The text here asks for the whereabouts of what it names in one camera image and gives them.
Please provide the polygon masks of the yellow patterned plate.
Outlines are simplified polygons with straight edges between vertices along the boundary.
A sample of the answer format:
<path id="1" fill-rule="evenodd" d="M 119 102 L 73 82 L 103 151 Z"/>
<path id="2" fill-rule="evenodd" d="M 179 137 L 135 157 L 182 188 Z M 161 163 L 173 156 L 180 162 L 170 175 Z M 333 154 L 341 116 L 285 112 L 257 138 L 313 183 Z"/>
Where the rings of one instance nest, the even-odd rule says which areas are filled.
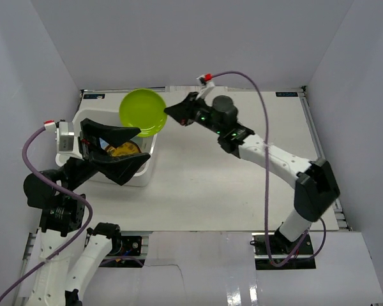
<path id="1" fill-rule="evenodd" d="M 105 151 L 112 157 L 129 156 L 134 154 L 140 154 L 140 147 L 133 141 L 128 141 L 118 147 L 107 145 Z"/>

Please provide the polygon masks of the lime green round plate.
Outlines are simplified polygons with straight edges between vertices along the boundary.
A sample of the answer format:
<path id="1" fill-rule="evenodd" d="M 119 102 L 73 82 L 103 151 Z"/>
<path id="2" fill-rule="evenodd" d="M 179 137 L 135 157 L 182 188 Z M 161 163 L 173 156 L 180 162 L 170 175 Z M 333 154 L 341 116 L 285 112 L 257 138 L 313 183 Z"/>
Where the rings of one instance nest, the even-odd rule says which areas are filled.
<path id="1" fill-rule="evenodd" d="M 140 138 L 158 134 L 167 121 L 165 101 L 151 89 L 135 89 L 127 93 L 119 105 L 119 120 L 124 127 L 139 128 Z"/>

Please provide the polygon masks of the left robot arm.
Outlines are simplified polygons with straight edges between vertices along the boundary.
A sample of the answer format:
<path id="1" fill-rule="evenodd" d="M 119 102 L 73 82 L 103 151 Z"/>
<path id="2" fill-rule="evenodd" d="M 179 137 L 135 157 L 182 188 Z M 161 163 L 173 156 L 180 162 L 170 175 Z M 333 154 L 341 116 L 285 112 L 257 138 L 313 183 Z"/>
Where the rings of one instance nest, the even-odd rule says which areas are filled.
<path id="1" fill-rule="evenodd" d="M 56 134 L 59 153 L 68 156 L 58 169 L 39 171 L 30 162 L 30 144 L 43 132 Z M 108 254 L 121 250 L 117 224 L 101 222 L 91 229 L 93 208 L 85 194 L 75 190 L 97 173 L 122 186 L 151 157 L 147 152 L 111 156 L 101 141 L 119 147 L 140 134 L 137 127 L 116 127 L 91 119 L 80 122 L 74 132 L 71 122 L 49 120 L 35 131 L 22 148 L 30 174 L 23 183 L 29 207 L 41 210 L 39 263 L 28 305 L 82 305 L 95 271 Z"/>

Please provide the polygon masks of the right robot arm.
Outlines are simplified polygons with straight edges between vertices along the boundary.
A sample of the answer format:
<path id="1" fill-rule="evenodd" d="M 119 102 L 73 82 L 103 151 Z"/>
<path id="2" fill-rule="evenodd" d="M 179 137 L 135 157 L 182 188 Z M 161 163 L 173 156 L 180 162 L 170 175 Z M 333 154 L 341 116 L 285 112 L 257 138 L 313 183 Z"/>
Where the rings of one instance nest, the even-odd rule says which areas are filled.
<path id="1" fill-rule="evenodd" d="M 340 189 L 328 161 L 321 157 L 311 161 L 267 145 L 239 123 L 238 109 L 228 96 L 217 96 L 207 105 L 197 92 L 191 92 L 164 112 L 182 126 L 196 122 L 215 132 L 226 153 L 263 167 L 293 188 L 293 211 L 274 234 L 276 248 L 283 254 L 297 249 L 301 235 L 339 198 Z"/>

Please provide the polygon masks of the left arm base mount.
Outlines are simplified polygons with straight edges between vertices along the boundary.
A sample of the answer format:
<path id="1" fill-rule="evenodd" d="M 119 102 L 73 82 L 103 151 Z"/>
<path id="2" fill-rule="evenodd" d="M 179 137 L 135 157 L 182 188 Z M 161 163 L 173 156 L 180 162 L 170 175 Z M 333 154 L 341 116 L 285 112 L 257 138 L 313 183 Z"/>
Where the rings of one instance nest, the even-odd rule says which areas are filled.
<path id="1" fill-rule="evenodd" d="M 101 262 L 102 268 L 142 268 L 145 262 L 142 253 L 143 237 L 121 235 L 112 251 Z"/>

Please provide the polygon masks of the aluminium frame rail right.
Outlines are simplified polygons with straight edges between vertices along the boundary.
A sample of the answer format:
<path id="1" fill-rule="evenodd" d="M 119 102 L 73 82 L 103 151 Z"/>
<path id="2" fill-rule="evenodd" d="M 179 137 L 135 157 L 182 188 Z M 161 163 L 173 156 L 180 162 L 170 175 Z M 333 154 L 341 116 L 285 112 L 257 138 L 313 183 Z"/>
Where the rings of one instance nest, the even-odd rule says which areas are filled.
<path id="1" fill-rule="evenodd" d="M 325 158 L 325 153 L 322 148 L 322 144 L 320 142 L 320 138 L 316 129 L 316 125 L 314 123 L 311 109 L 310 109 L 310 104 L 308 101 L 308 95 L 307 95 L 307 86 L 303 85 L 300 87 L 301 92 L 299 93 L 300 97 L 299 99 L 301 100 L 301 105 L 303 107 L 303 112 L 307 121 L 308 128 L 310 130 L 311 138 L 313 145 L 315 147 L 315 151 L 317 153 L 318 157 L 323 157 Z M 338 223 L 339 231 L 353 231 L 353 229 L 349 226 L 347 219 L 345 217 L 344 211 L 342 204 L 340 202 L 340 199 L 337 198 L 333 205 L 332 208 L 334 210 L 336 222 Z"/>

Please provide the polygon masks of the aluminium frame rail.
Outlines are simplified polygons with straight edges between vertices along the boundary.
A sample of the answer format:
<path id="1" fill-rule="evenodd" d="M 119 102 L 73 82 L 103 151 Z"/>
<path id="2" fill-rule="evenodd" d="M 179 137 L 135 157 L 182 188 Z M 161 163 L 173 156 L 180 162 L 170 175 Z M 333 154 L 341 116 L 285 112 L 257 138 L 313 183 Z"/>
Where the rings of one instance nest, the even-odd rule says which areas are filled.
<path id="1" fill-rule="evenodd" d="M 301 105 L 303 107 L 303 112 L 307 121 L 308 128 L 310 130 L 311 138 L 313 145 L 315 147 L 315 151 L 317 153 L 318 157 L 323 157 L 325 158 L 325 153 L 322 148 L 322 144 L 320 142 L 320 138 L 316 129 L 316 125 L 314 123 L 311 109 L 310 109 L 310 104 L 308 101 L 308 95 L 307 95 L 307 86 L 303 85 L 300 87 L 301 92 L 299 93 L 300 97 L 299 99 L 301 100 Z M 345 217 L 344 211 L 342 204 L 340 202 L 340 199 L 337 198 L 333 205 L 332 208 L 334 210 L 336 222 L 338 223 L 339 231 L 353 231 L 353 229 L 349 226 L 347 219 Z"/>
<path id="2" fill-rule="evenodd" d="M 45 178 L 45 170 L 56 168 L 56 124 L 53 120 L 45 120 L 40 128 L 28 138 L 22 148 L 22 160 L 30 170 L 30 174 L 45 187 L 54 187 L 56 191 L 61 191 L 71 196 L 72 193 L 66 188 L 51 182 Z M 33 229 L 34 235 L 28 238 L 26 246 L 26 257 L 33 258 L 36 255 L 44 263 L 53 260 L 59 254 L 63 258 L 78 254 L 84 247 L 86 225 L 82 228 L 74 229 L 72 232 L 62 234 L 56 230 L 44 228 L 42 223 Z"/>

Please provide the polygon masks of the aluminium frame rail left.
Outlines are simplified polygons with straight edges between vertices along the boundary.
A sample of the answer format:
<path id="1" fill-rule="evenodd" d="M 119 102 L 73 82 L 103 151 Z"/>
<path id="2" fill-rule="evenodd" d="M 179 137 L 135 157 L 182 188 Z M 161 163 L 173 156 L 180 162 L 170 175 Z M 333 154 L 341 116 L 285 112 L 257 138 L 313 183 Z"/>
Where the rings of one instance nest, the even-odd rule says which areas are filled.
<path id="1" fill-rule="evenodd" d="M 45 187 L 54 187 L 56 191 L 61 191 L 71 196 L 72 193 L 66 188 L 51 182 L 45 178 L 45 170 L 56 168 L 56 124 L 53 120 L 45 120 L 40 128 L 28 138 L 22 148 L 22 160 L 30 170 L 30 174 Z M 34 235 L 28 238 L 26 246 L 26 257 L 33 258 L 36 255 L 44 263 L 53 260 L 59 254 L 63 258 L 78 254 L 84 247 L 86 225 L 82 228 L 74 229 L 72 232 L 62 234 L 56 230 L 44 228 L 42 223 L 33 229 Z"/>

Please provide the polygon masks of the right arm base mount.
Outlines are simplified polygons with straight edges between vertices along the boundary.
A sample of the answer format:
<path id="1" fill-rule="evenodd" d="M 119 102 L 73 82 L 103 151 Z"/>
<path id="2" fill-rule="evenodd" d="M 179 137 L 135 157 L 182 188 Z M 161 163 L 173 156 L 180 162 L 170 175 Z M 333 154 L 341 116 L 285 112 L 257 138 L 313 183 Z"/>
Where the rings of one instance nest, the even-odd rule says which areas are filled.
<path id="1" fill-rule="evenodd" d="M 290 249 L 280 246 L 273 235 L 269 235 L 270 251 L 275 263 L 282 262 L 290 253 Z M 290 260 L 282 267 L 275 267 L 271 264 L 267 251 L 264 234 L 254 235 L 250 241 L 253 247 L 255 268 L 257 271 L 265 270 L 314 270 L 316 269 L 315 259 L 310 259 L 314 254 L 314 248 L 309 235 L 306 235 L 304 242 L 294 253 Z"/>

